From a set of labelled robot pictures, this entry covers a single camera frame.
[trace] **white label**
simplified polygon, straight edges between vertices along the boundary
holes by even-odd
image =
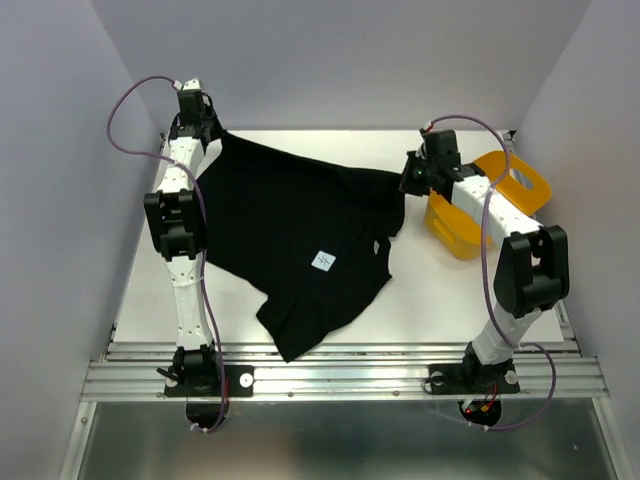
[[[324,253],[322,250],[320,250],[316,255],[316,258],[314,258],[313,262],[311,262],[311,266],[328,272],[335,260],[336,257],[328,253]]]

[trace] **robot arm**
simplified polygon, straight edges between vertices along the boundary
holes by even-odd
[[[420,149],[408,152],[401,190],[412,195],[435,191],[481,224],[489,179],[477,165],[461,164],[455,132],[422,135]],[[567,236],[562,228],[545,227],[527,217],[499,192],[491,196],[488,215],[489,236],[502,246],[493,310],[509,342],[487,321],[460,365],[430,366],[441,375],[432,382],[436,395],[485,393],[498,384],[503,393],[517,393],[512,357],[520,339],[543,311],[569,292]]]
[[[195,174],[210,142],[223,130],[197,78],[178,91],[178,102],[180,113],[168,138],[169,157]],[[194,185],[175,164],[166,169],[158,189],[144,198],[153,245],[167,263],[178,316],[172,366],[158,371],[170,380],[168,385],[180,386],[177,396],[193,390],[214,394],[220,388],[219,372],[201,282],[206,222]]]

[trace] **screw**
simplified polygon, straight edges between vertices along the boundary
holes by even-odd
[[[253,376],[250,373],[243,373],[242,375],[240,375],[240,386],[249,388],[251,385],[253,385]]]
[[[509,370],[507,373],[504,374],[504,380],[509,385],[515,385],[516,383],[518,383],[518,374],[513,370]]]
[[[437,370],[435,372],[432,372],[431,375],[431,383],[433,383],[436,387],[441,387],[442,385],[444,385],[444,382],[442,380],[434,380],[436,378],[442,378],[444,377],[444,375],[442,374],[442,372],[438,372]]]

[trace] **white wall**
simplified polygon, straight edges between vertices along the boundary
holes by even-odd
[[[515,128],[590,0],[91,1],[133,78],[200,76],[227,127],[386,129]]]
[[[569,235],[567,308],[640,453],[640,2],[594,0],[516,136]]]
[[[105,139],[131,79],[89,2],[2,7],[0,477],[48,480],[108,339],[154,166]],[[117,123],[123,143],[157,148],[139,98]]]

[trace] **t-shirt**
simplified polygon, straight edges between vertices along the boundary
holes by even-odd
[[[207,261],[268,295],[257,318],[287,362],[355,319],[391,278],[389,237],[404,220],[399,174],[226,133],[198,184]]]

